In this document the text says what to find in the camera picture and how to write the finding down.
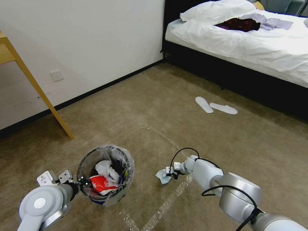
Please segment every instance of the white tissue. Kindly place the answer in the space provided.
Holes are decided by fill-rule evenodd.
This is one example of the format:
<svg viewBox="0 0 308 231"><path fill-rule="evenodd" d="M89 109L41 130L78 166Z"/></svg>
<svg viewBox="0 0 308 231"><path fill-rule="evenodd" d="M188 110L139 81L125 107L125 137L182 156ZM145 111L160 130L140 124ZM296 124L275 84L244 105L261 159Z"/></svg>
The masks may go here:
<svg viewBox="0 0 308 231"><path fill-rule="evenodd" d="M167 184L171 179L170 176L166 176L166 169L159 170L155 176L160 179L161 184Z"/></svg>
<svg viewBox="0 0 308 231"><path fill-rule="evenodd" d="M102 175L106 178L106 180L109 181L109 184L112 184L112 186L117 187L117 183L119 181L119 174L111 167L111 161L110 160L103 160L101 162L98 162L95 165L95 169L99 175Z"/></svg>

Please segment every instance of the white wall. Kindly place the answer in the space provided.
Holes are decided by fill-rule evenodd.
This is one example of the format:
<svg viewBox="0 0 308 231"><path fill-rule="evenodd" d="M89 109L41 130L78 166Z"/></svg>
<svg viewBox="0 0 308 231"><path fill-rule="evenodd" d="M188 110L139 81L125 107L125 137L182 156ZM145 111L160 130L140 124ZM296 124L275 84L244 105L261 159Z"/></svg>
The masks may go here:
<svg viewBox="0 0 308 231"><path fill-rule="evenodd" d="M55 106L162 58L164 0L1 1L0 30ZM64 79L54 82L50 72ZM45 110L18 66L0 65L0 129Z"/></svg>

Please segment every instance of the white slipper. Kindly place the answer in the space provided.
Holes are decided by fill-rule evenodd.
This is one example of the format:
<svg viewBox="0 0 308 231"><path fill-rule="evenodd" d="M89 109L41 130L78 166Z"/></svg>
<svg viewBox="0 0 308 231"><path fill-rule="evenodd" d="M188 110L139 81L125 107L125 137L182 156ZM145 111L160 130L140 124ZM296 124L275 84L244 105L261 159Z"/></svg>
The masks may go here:
<svg viewBox="0 0 308 231"><path fill-rule="evenodd" d="M195 98L197 104L199 104L200 107L206 112L206 113L213 113L214 110L209 106L205 98L202 98L200 96Z"/></svg>
<svg viewBox="0 0 308 231"><path fill-rule="evenodd" d="M223 105L216 104L216 103L210 103L210 107L214 108L214 109L217 109L219 111L223 111L225 113L231 114L231 115L236 115L237 114L237 110L235 108L232 108L232 107L228 106L228 105L223 106Z"/></svg>

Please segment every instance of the gray robot arm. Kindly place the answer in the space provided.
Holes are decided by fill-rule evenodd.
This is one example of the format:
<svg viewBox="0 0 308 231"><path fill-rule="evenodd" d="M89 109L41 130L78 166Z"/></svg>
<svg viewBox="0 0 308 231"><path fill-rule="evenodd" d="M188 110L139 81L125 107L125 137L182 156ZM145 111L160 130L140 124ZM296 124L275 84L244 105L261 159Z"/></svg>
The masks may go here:
<svg viewBox="0 0 308 231"><path fill-rule="evenodd" d="M174 170L182 174L192 174L204 191L212 191L220 198L220 208L239 223L248 219L255 205L260 204L259 186L233 173L224 174L220 168L206 160L198 159L197 156L192 155L183 163L175 162ZM40 186L28 193L20 204L19 216L22 221L18 231L42 231L62 218L70 210L70 201L79 192L81 181L82 179L74 182L68 170L58 178L51 171L40 175L37 178ZM245 194L228 186L245 192L255 205ZM254 231L307 231L287 217L270 213L259 213L254 217L253 224L248 224Z"/></svg>
<svg viewBox="0 0 308 231"><path fill-rule="evenodd" d="M212 192L220 198L220 208L239 223L243 223L247 219L250 221L254 209L261 202L261 188L259 186L236 174L224 174L214 164L199 159L197 156L192 155L183 163L175 162L174 170L180 171L182 174L192 174L193 179L205 192ZM307 231L300 224L282 215L264 212L255 215L253 223L248 223L254 231Z"/></svg>
<svg viewBox="0 0 308 231"><path fill-rule="evenodd" d="M28 193L20 204L21 224L17 231L46 229L70 210L70 201L80 190L68 170L58 178L52 171L46 171L37 182L40 186Z"/></svg>

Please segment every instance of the wall outlet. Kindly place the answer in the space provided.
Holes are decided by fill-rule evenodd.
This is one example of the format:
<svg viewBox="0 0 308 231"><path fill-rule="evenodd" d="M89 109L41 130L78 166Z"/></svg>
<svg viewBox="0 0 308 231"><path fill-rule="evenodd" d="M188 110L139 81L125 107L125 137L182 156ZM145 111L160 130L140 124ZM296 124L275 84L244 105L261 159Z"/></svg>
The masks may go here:
<svg viewBox="0 0 308 231"><path fill-rule="evenodd" d="M55 82L64 79L61 70L50 72L50 74Z"/></svg>

